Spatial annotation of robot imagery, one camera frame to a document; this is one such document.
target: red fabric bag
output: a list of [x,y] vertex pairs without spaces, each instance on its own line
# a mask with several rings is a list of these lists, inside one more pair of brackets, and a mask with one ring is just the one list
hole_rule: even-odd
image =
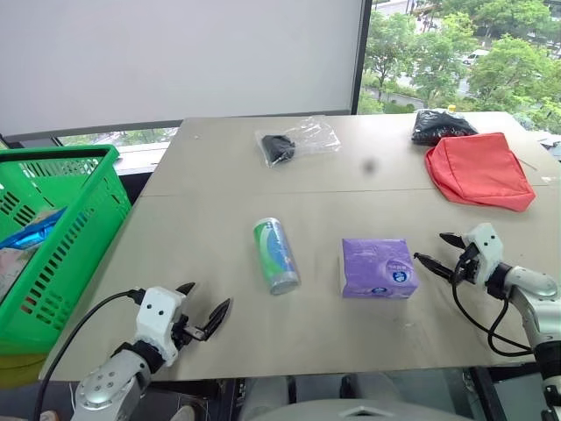
[[442,138],[425,156],[448,200],[525,211],[536,194],[502,133]]

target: green can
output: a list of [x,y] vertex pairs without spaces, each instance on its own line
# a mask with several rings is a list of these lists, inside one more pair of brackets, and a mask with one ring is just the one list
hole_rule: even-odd
[[276,218],[263,218],[255,223],[253,237],[259,252],[263,276],[271,294],[277,296],[300,284],[287,237]]

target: table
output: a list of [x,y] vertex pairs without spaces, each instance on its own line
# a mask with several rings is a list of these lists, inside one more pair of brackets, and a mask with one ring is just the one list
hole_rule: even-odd
[[[188,297],[193,321],[203,324],[229,296],[231,313],[209,342],[184,349],[157,380],[532,360],[493,354],[485,334],[455,307],[446,282],[418,262],[420,286],[409,300],[342,299],[339,294],[341,238],[405,238],[411,253],[429,253],[450,266],[458,250],[437,234],[466,232],[486,221],[505,244],[506,262],[559,273],[559,165],[528,141],[508,114],[467,117],[481,132],[505,132],[525,162],[536,192],[527,211],[448,202],[424,168],[427,148],[410,144],[413,115],[326,118],[343,143],[341,151],[277,169],[263,163],[253,132],[289,127],[298,118],[185,120],[68,326],[120,290],[197,282]],[[364,159],[375,160],[372,173],[364,172]],[[301,287],[284,296],[269,295],[252,239],[254,222],[271,216],[283,223],[302,278]],[[459,294],[484,325],[499,313],[501,303],[482,290],[462,285]],[[106,306],[75,338],[53,378],[80,380],[104,362],[131,339],[136,312],[132,302]],[[515,310],[499,333],[527,343]]]

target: window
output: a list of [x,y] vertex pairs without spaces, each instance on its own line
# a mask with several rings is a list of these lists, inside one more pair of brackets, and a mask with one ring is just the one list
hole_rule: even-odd
[[58,139],[64,146],[70,145],[113,145],[132,146],[147,143],[169,142],[177,133],[177,127],[164,129],[128,130],[109,133],[80,134],[63,136]]
[[561,1],[375,2],[360,114],[455,104],[561,134]]

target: tissue box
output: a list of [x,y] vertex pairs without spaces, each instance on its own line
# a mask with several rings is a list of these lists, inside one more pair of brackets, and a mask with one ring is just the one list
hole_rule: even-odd
[[339,266],[344,297],[408,298],[419,284],[405,239],[343,239]]

